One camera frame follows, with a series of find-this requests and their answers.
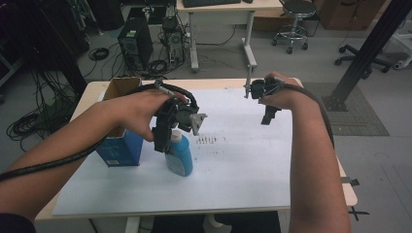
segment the person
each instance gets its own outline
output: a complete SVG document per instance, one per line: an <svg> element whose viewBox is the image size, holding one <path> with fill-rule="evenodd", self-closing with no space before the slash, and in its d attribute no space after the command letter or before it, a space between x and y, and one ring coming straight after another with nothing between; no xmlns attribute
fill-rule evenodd
<svg viewBox="0 0 412 233"><path fill-rule="evenodd" d="M298 84L276 72L267 77L274 76ZM168 98L160 91L148 90L96 103L24 154L8 171L77 153L119 125L153 141L149 123ZM261 98L259 103L292 111L290 232L350 232L338 163L320 107L304 94L287 89ZM0 232L35 232L36 215L83 161L2 181Z"/></svg>

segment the white table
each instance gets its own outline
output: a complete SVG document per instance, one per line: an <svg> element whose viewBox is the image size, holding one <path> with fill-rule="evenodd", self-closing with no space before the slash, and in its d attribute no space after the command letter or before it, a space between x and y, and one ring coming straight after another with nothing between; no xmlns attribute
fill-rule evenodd
<svg viewBox="0 0 412 233"><path fill-rule="evenodd" d="M200 23L212 24L247 24L246 37L242 38L243 47L249 60L249 70L257 67L258 64L252 52L250 41L254 15L257 10L270 10L282 8L278 0L255 0L252 4L241 2L238 4L227 4L208 7L185 8L182 0L177 0L176 9L180 13L189 13L189 32L190 32L190 60L191 70L199 71L197 60L197 49L194 38L194 25Z"/></svg>
<svg viewBox="0 0 412 233"><path fill-rule="evenodd" d="M193 159L189 177L170 172L153 144L144 145L139 167L109 168L92 154L37 219L131 216L133 228L139 220L134 216L288 209L291 114L278 112L269 126L260 125L264 107L243 97L244 81L165 81L192 91L200 113L209 115L199 137L187 134ZM107 86L90 83L73 117ZM352 187L342 185L347 205L356 205Z"/></svg>

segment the hand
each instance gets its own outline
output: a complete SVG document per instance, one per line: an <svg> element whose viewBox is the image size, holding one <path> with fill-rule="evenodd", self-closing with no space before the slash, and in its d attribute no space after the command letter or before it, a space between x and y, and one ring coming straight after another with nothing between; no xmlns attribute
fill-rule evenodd
<svg viewBox="0 0 412 233"><path fill-rule="evenodd" d="M302 86L300 80L295 79L295 78L289 78L278 72L272 72L266 75L264 78L269 79L273 77L281 78L287 84L294 84L294 85ZM280 89L275 94L263 96L262 98L258 100L260 104L270 105L270 106L274 106L279 109L288 109L288 110L293 110L297 104L306 103L306 101L312 101L312 100L306 95L300 92L294 91L294 90L290 90L290 89Z"/></svg>
<svg viewBox="0 0 412 233"><path fill-rule="evenodd" d="M187 103L184 95L175 92L177 98ZM159 90L147 90L127 96L112 99L108 111L115 111L117 125L129 129L142 136L146 141L155 139L150 128L150 122L157 110L172 98Z"/></svg>

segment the white paper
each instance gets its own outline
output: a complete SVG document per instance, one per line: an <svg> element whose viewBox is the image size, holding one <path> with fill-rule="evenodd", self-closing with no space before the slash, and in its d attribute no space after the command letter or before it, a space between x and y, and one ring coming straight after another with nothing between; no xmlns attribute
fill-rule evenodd
<svg viewBox="0 0 412 233"><path fill-rule="evenodd" d="M164 154L145 142L140 166L107 167L91 154L62 188L57 216L116 216L275 210L290 200L292 115L281 111L261 125L264 106L244 89L194 90L207 114L190 141L193 171L168 170Z"/></svg>

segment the gray mat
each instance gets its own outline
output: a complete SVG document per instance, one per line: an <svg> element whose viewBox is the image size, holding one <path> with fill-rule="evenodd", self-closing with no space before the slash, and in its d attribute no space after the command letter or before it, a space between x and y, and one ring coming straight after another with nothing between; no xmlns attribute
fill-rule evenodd
<svg viewBox="0 0 412 233"><path fill-rule="evenodd" d="M322 102L337 83L304 83L306 89ZM390 136L385 126L356 86L345 101L348 112L327 112L333 135L340 136Z"/></svg>

